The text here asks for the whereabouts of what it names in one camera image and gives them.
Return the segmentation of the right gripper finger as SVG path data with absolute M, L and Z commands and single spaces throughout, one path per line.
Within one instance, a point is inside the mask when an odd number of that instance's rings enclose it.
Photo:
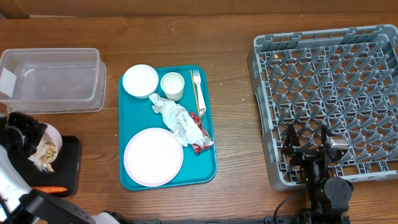
M 285 142 L 282 147 L 282 152 L 298 152 L 300 150 L 300 142 L 297 136 L 297 132 L 293 124 L 290 124 L 287 128 L 287 134 Z
M 321 125 L 321 143 L 323 146 L 330 146 L 329 138 L 333 137 L 333 133 L 329 130 L 325 124 Z

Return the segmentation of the pink bowl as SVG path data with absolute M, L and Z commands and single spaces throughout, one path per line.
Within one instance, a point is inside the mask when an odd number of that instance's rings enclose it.
M 58 156 L 58 154 L 62 148 L 62 144 L 63 144 L 62 137 L 61 137 L 60 133 L 58 132 L 58 130 L 55 129 L 52 125 L 47 124 L 47 123 L 46 123 L 46 125 L 47 125 L 47 128 L 42 136 L 42 139 L 39 141 L 39 143 L 42 141 L 52 141 L 56 145 L 57 156 Z M 28 160 L 33 162 L 33 155 L 31 155 L 28 158 Z

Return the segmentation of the nuts and rice pile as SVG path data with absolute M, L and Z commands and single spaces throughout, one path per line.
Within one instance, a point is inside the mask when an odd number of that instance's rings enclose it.
M 52 141 L 42 141 L 33 155 L 33 162 L 39 171 L 55 172 L 51 163 L 57 156 L 56 145 Z

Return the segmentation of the orange carrot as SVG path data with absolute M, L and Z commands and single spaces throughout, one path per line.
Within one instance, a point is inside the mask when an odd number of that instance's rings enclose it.
M 67 188 L 60 186 L 42 186 L 42 187 L 34 187 L 34 189 L 43 191 L 48 194 L 57 194 L 57 193 L 66 192 L 68 190 Z

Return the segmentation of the red snack wrapper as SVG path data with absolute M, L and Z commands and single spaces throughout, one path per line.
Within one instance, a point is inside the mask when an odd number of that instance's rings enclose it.
M 199 129 L 202 132 L 203 135 L 203 140 L 202 143 L 195 143 L 193 144 L 193 150 L 197 153 L 200 154 L 202 151 L 205 149 L 209 149 L 212 145 L 214 145 L 214 141 L 206 131 L 206 129 L 202 125 L 201 119 L 194 113 L 190 112 L 190 117 L 193 119 L 195 124 L 199 127 Z

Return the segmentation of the white napkin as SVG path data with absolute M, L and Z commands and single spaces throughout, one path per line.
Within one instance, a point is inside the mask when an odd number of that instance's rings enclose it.
M 176 102 L 162 98 L 157 93 L 149 96 L 155 113 L 162 115 L 162 120 L 180 144 L 187 147 L 189 144 L 202 143 L 203 135 L 199 127 L 190 117 L 188 111 Z

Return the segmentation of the large pink plate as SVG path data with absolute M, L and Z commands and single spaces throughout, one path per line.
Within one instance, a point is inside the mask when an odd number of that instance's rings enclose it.
M 130 139 L 123 162 L 133 181 L 145 187 L 158 187 L 177 176 L 183 158 L 183 147 L 170 131 L 147 128 Z

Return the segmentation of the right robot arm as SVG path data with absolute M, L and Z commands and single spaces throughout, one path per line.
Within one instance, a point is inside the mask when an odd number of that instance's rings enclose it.
M 350 181 L 341 177 L 331 177 L 328 165 L 345 156 L 349 144 L 345 138 L 334 135 L 327 126 L 321 126 L 321 144 L 316 149 L 306 149 L 300 145 L 294 125 L 289 125 L 281 153 L 291 157 L 290 165 L 299 166 L 305 189 L 282 201 L 274 211 L 274 223 L 281 221 L 277 212 L 290 199 L 307 192 L 309 208 L 303 208 L 287 223 L 349 223 L 343 214 L 349 209 L 353 193 Z

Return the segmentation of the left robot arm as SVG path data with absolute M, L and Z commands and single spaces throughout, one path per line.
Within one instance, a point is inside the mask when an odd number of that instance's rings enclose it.
M 116 212 L 91 216 L 74 203 L 33 189 L 10 162 L 9 156 L 28 158 L 47 128 L 34 118 L 13 112 L 1 115 L 1 223 L 120 224 L 129 220 Z

